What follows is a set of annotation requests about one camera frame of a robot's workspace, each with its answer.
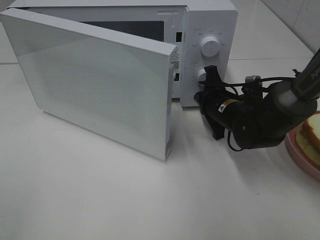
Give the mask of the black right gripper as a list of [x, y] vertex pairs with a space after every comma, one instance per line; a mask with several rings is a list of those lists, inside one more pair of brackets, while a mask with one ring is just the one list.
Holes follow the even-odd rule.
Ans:
[[234, 92], [226, 89], [217, 66], [204, 68], [205, 82], [199, 93], [199, 106], [202, 116], [210, 126], [212, 137], [220, 140], [225, 137], [225, 130], [247, 129], [247, 105]]

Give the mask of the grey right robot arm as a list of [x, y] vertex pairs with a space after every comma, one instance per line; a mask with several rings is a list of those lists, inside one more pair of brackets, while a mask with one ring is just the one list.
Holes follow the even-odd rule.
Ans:
[[194, 95], [215, 140], [227, 137], [233, 151], [278, 146], [286, 134], [314, 114], [320, 97], [320, 53], [294, 77], [251, 75], [243, 83], [223, 82], [206, 66]]

